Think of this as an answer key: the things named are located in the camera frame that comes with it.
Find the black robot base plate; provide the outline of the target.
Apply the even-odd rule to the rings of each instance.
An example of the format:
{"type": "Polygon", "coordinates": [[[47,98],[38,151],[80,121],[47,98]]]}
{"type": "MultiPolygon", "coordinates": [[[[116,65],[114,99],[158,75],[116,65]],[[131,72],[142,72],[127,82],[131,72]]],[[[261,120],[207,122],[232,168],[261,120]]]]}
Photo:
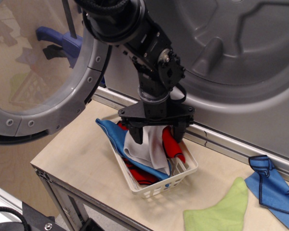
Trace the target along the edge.
{"type": "Polygon", "coordinates": [[[0,206],[0,213],[9,213],[20,221],[7,221],[0,223],[0,231],[64,231],[58,226],[54,217],[46,217],[42,213],[22,202],[22,213],[17,210],[0,206]]]}

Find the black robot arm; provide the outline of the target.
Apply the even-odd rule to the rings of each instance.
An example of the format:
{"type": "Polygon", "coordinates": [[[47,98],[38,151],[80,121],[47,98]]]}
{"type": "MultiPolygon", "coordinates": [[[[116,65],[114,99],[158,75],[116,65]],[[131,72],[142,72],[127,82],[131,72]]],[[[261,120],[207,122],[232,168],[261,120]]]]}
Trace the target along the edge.
{"type": "Polygon", "coordinates": [[[162,28],[148,14],[143,0],[79,0],[89,33],[110,46],[123,46],[138,73],[140,101],[119,110],[122,124],[133,140],[143,142],[146,126],[171,125],[181,142],[193,123],[194,108],[184,98],[173,100],[171,91],[185,89],[185,69],[162,28]]]}

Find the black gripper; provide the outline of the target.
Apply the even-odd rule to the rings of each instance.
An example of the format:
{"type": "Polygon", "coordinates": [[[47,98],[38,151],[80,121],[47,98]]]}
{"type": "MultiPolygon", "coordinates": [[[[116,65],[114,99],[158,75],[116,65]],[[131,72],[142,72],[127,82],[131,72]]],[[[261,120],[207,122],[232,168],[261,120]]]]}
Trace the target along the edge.
{"type": "Polygon", "coordinates": [[[157,104],[139,101],[118,111],[122,124],[129,128],[137,144],[143,143],[143,127],[147,126],[172,126],[174,139],[181,142],[186,128],[193,123],[194,113],[194,107],[171,98],[157,104]]]}

